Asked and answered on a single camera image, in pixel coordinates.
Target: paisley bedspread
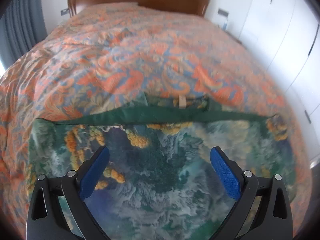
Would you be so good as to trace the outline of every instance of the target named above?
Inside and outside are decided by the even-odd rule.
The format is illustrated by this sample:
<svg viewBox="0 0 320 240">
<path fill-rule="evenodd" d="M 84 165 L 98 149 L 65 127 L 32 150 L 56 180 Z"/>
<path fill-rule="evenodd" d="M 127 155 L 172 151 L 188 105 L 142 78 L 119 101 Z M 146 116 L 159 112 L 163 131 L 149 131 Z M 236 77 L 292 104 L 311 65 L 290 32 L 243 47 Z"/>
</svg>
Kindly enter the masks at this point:
<svg viewBox="0 0 320 240">
<path fill-rule="evenodd" d="M 208 161 L 214 146 L 257 176 L 281 174 L 295 232 L 304 218 L 311 175 L 295 117 L 205 19 L 95 5 L 0 82 L 0 207 L 23 237 L 36 177 L 76 170 L 100 145 L 110 162 L 86 203 L 112 239 L 208 239 L 234 203 Z"/>
</svg>

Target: blue textured pad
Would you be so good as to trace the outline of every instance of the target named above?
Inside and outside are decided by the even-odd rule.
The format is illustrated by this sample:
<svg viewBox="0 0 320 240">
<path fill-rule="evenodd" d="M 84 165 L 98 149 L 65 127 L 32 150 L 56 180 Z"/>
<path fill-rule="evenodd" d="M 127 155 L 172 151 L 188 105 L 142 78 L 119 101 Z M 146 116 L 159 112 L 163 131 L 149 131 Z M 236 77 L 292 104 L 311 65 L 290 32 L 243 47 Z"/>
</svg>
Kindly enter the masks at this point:
<svg viewBox="0 0 320 240">
<path fill-rule="evenodd" d="M 226 189 L 228 196 L 238 200 L 241 195 L 240 182 L 215 148 L 211 149 L 210 161 Z"/>
<path fill-rule="evenodd" d="M 94 163 L 91 165 L 87 173 L 80 181 L 79 196 L 82 201 L 84 201 L 85 198 L 91 196 L 104 169 L 109 162 L 109 158 L 109 149 L 107 147 L 104 147 L 104 149 L 100 152 L 99 156 L 96 158 Z"/>
</svg>

